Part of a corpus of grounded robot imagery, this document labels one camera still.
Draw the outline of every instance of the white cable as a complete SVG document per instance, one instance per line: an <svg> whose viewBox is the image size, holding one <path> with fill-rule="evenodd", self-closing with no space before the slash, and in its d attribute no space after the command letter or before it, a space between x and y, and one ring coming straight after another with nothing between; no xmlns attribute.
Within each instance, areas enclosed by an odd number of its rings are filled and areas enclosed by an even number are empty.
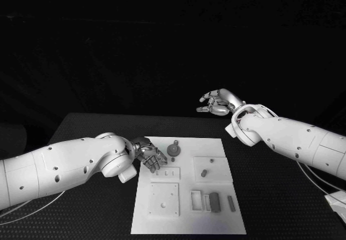
<svg viewBox="0 0 346 240"><path fill-rule="evenodd" d="M10 223L13 223L13 222L25 219L25 218L29 217L30 215L33 215L36 212L39 212L45 207L48 207L48 206L55 202L55 200L62 196L63 193L65 193L65 191L59 194L59 196L53 199L53 201L52 201L48 205L45 205L39 210L36 210L35 212L32 212L29 215L23 216L22 218L19 218L19 219L16 219L16 220L13 220L13 221L9 221L9 222L6 222L6 223L1 223L0 226L4 225L4 224L10 224Z"/></svg>
<svg viewBox="0 0 346 240"><path fill-rule="evenodd" d="M316 183L316 182L313 181L313 179L309 177L309 175L307 175L307 173L306 173L306 171L304 171L304 169L303 169L298 161L297 161L297 165L298 165L298 167L300 167L300 169L301 169L306 177L309 178L309 180L311 181L311 183L316 185L316 187L317 187L337 202L340 202L342 204L346 205L346 203L345 203L343 201L340 201L336 197L333 197L333 196L322 189L322 187L317 185L317 183Z"/></svg>
<svg viewBox="0 0 346 240"><path fill-rule="evenodd" d="M330 186L333 187L334 189L337 189L339 191L345 192L346 191L343 189L340 189L337 186L334 186L332 183L329 183L327 181L324 181L319 176L317 174L314 173L314 171L311 170L311 168L304 164L304 166L307 167L309 171L311 172L311 174Z"/></svg>
<svg viewBox="0 0 346 240"><path fill-rule="evenodd" d="M6 216L7 214L10 214L12 212L14 212L17 209L20 209L30 201L32 201L32 200L26 201L22 205L19 205L19 206L14 207L10 211L7 211L6 213L3 213L3 214L0 215L0 218L1 218L3 216Z"/></svg>

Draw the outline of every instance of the gray fabric surface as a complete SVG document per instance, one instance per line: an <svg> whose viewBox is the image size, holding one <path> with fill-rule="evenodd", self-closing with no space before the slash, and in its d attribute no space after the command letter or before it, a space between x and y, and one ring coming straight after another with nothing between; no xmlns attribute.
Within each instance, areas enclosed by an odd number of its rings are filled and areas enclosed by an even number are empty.
<svg viewBox="0 0 346 240"><path fill-rule="evenodd" d="M221 138L247 235L131 235L138 175L123 184L118 177L105 178L97 173L33 216L0 226L0 239L345 240L340 220L297 163L272 152L262 142L245 146L225 131L229 122L229 117L71 113L49 144L94 138L105 132L127 139L138 136ZM1 222L39 209L55 196L33 200Z"/></svg>

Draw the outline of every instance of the black background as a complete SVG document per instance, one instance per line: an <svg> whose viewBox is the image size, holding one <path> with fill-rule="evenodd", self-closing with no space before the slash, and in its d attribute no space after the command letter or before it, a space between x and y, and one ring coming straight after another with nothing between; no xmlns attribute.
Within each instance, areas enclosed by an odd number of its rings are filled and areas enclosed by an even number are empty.
<svg viewBox="0 0 346 240"><path fill-rule="evenodd" d="M221 118L196 112L219 88L346 135L342 1L12 1L0 31L0 122L26 151L72 112Z"/></svg>

